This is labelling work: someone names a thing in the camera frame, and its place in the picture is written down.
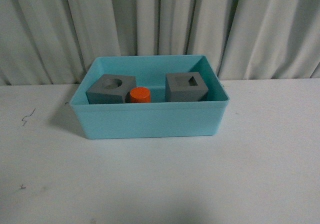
block with circular hole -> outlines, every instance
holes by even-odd
[[[129,102],[129,92],[136,87],[135,76],[102,75],[87,91],[90,104],[120,104]]]
[[[171,73],[165,75],[165,101],[205,101],[208,87],[199,72]]]

plastic storage box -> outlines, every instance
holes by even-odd
[[[206,101],[165,102],[166,74],[199,72],[208,87]],[[151,91],[152,103],[89,104],[86,90],[103,74],[136,77]],[[96,58],[70,105],[88,139],[202,136],[216,134],[229,97],[205,56]]]

circular hole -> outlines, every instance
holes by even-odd
[[[115,89],[118,88],[120,85],[122,85],[122,80],[120,79],[107,79],[104,84],[103,87],[105,89]]]

block with square hole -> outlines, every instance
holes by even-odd
[[[128,103],[135,76],[102,75],[85,93],[90,104]]]
[[[199,72],[171,73],[165,75],[165,101],[205,101],[208,87]]]

gray foam block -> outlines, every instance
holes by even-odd
[[[136,85],[135,76],[105,74],[85,93],[90,104],[128,103],[129,92]]]
[[[208,87],[199,72],[170,73],[165,75],[165,101],[204,101]]]

